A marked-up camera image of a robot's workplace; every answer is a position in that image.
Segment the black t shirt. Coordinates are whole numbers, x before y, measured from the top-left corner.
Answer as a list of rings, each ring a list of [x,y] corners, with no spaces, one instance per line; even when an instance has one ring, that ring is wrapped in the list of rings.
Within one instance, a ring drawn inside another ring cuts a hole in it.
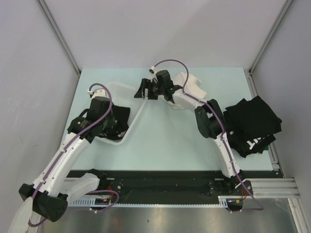
[[[123,139],[129,129],[128,120],[131,109],[129,107],[113,105],[111,112],[113,113],[116,124],[108,129],[105,129],[101,133],[100,138],[119,141]]]

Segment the white plastic laundry basket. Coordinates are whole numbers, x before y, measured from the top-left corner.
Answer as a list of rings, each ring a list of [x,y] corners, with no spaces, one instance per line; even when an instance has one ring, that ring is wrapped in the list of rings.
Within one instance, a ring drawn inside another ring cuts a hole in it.
[[[107,85],[107,89],[109,90],[112,102],[114,105],[122,106],[122,107],[129,107],[131,109],[130,117],[128,120],[129,129],[127,130],[125,136],[122,140],[119,141],[112,141],[107,138],[98,138],[99,140],[114,145],[119,146],[125,142],[127,137],[132,133],[135,126],[138,124],[138,120],[140,115],[143,111],[143,108],[147,102],[146,99],[136,99],[134,98],[135,93],[137,92],[136,89],[132,86],[125,85],[118,82],[110,82]]]

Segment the white t shirt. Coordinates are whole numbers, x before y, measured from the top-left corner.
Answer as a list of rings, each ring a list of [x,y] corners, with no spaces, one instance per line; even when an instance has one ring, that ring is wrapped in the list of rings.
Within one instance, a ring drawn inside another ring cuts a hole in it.
[[[174,109],[187,109],[193,112],[198,106],[203,105],[197,100],[204,100],[207,95],[206,91],[200,88],[200,84],[201,81],[192,74],[190,74],[184,91],[195,99],[185,95],[182,89],[179,89],[173,94],[174,103],[169,102],[169,104]]]

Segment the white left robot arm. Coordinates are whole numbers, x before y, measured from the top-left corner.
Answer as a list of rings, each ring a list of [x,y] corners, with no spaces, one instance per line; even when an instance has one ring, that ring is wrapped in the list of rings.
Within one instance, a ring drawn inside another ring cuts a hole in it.
[[[105,129],[116,124],[112,106],[107,97],[92,98],[90,107],[72,120],[63,143],[44,171],[31,184],[21,185],[18,192],[23,200],[32,198],[32,211],[56,222],[69,204],[85,194],[109,191],[106,175],[95,169],[87,171],[71,186],[64,187],[63,183],[82,152]]]

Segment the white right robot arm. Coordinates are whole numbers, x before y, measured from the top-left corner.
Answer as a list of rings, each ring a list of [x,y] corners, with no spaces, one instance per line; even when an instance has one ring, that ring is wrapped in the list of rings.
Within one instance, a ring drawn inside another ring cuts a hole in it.
[[[174,109],[187,109],[194,113],[199,133],[213,139],[219,149],[221,171],[225,177],[224,189],[230,195],[237,194],[245,181],[242,170],[229,147],[225,130],[225,118],[215,99],[206,100],[206,91],[200,88],[201,81],[193,75],[179,73],[170,77],[167,70],[150,70],[151,79],[143,78],[136,99],[157,100],[161,98]]]

